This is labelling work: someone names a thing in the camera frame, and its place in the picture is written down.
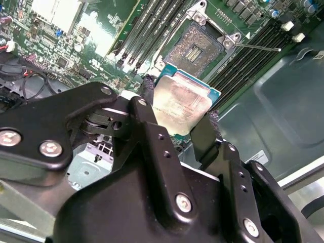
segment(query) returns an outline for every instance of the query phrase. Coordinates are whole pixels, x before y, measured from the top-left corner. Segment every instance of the screw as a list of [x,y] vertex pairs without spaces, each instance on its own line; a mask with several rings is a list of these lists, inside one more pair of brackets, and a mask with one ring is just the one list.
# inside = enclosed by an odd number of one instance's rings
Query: screw
[[257,226],[250,219],[244,219],[243,224],[250,235],[252,235],[253,237],[259,236],[259,230]]
[[230,47],[231,46],[231,41],[230,40],[226,40],[226,41],[224,41],[224,46],[225,47]]
[[179,209],[184,213],[189,213],[191,211],[191,202],[185,195],[178,194],[176,196],[176,203]]
[[232,144],[228,144],[228,147],[232,150],[232,151],[236,151],[235,147]]
[[144,106],[147,105],[147,104],[146,104],[146,101],[143,100],[143,99],[138,100],[138,103],[140,103],[141,105],[144,105]]
[[202,20],[201,14],[196,14],[194,20],[199,23]]
[[0,145],[12,147],[20,143],[21,136],[19,133],[11,130],[4,130],[0,132]]
[[101,91],[106,95],[111,95],[111,90],[108,87],[102,87]]
[[263,171],[263,168],[259,164],[256,164],[256,167],[258,168],[259,171]]
[[58,157],[63,152],[63,149],[59,143],[50,140],[42,143],[39,151],[46,157]]

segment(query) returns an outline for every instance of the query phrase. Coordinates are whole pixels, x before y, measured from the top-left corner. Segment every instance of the connector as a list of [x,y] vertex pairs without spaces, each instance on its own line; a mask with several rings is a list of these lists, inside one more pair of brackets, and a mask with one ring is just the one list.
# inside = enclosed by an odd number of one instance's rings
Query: connector
[[283,24],[281,26],[281,28],[284,30],[284,31],[290,31],[293,27],[294,27],[294,23],[292,21],[288,21],[286,24]]
[[16,43],[13,40],[10,40],[7,42],[7,46],[6,52],[12,52],[16,47]]
[[298,35],[293,37],[293,41],[294,42],[302,42],[302,40],[305,38],[306,36],[303,33],[299,33]]

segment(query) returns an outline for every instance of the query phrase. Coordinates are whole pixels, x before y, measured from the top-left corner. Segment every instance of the heatsink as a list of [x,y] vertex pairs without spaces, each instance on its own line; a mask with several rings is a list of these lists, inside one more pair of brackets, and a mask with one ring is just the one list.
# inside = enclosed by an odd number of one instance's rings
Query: heatsink
[[31,10],[39,19],[70,33],[82,6],[78,0],[34,0]]

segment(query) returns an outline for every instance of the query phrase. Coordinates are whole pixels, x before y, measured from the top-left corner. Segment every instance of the motherboard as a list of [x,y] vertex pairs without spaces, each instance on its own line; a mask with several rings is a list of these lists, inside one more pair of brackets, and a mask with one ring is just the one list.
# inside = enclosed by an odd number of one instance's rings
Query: motherboard
[[138,92],[144,75],[158,79],[171,64],[218,90],[220,111],[324,18],[323,0],[0,3],[0,45],[71,88]]

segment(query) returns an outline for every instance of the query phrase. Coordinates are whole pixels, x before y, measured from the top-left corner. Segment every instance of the sticker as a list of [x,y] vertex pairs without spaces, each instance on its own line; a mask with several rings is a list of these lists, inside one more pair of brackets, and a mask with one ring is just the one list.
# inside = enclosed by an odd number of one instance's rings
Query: sticker
[[256,155],[254,155],[253,157],[249,158],[247,161],[245,161],[245,163],[249,162],[250,160],[255,160],[261,164],[265,164],[267,162],[269,162],[268,157],[265,155],[263,150],[260,150]]
[[324,57],[324,51],[320,51],[314,58],[313,60],[318,60],[322,59]]

